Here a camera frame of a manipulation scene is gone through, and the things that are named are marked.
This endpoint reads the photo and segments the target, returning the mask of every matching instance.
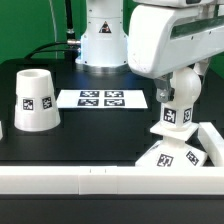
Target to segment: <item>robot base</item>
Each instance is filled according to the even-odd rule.
[[[128,64],[124,64],[117,67],[100,67],[100,66],[90,66],[86,64],[79,64],[78,61],[76,61],[76,68],[78,70],[82,70],[82,71],[90,72],[90,73],[97,73],[97,74],[114,74],[114,73],[122,73],[122,72],[130,71]]]

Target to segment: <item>white edge barrier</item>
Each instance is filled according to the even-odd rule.
[[[214,129],[200,124],[199,138]],[[206,151],[223,149],[221,136],[205,142]],[[175,194],[224,195],[224,167],[190,169],[142,167],[1,166],[0,195]]]

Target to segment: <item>white block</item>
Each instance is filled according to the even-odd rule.
[[[215,166],[224,166],[224,140],[210,122],[199,124],[198,139]]]
[[[154,125],[150,132],[162,136],[167,136],[183,141],[187,141],[194,132],[198,129],[198,124],[192,123],[191,126],[186,131],[172,131],[164,128],[161,124],[161,122],[158,122],[156,125]]]
[[[116,167],[82,167],[79,194],[117,194]]]
[[[2,123],[0,121],[0,140],[2,139],[2,137],[3,137],[3,134],[2,134]]]
[[[0,194],[78,194],[79,167],[0,167]]]
[[[118,194],[223,195],[224,169],[119,168]]]

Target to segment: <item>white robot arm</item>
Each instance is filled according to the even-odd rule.
[[[128,62],[131,70],[152,78],[162,103],[160,122],[151,132],[163,136],[137,166],[202,166],[206,153],[187,144],[198,125],[193,104],[201,91],[210,58],[224,51],[221,1],[134,0]],[[187,66],[195,64],[194,69]]]

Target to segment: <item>black cable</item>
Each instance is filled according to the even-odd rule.
[[[75,31],[73,28],[72,5],[71,0],[65,0],[65,9],[67,17],[67,39],[75,39]]]
[[[67,52],[67,51],[77,51],[77,49],[63,49],[63,50],[44,50],[44,51],[32,51],[30,54],[26,55],[25,59],[31,59],[35,54],[39,53],[50,53],[50,52]]]
[[[40,50],[43,50],[43,49],[48,48],[48,47],[53,47],[53,46],[58,46],[58,45],[66,45],[66,44],[67,44],[67,42],[65,42],[65,41],[58,41],[58,42],[53,42],[53,43],[49,43],[49,44],[44,44],[44,45],[34,49],[32,52],[40,51]]]

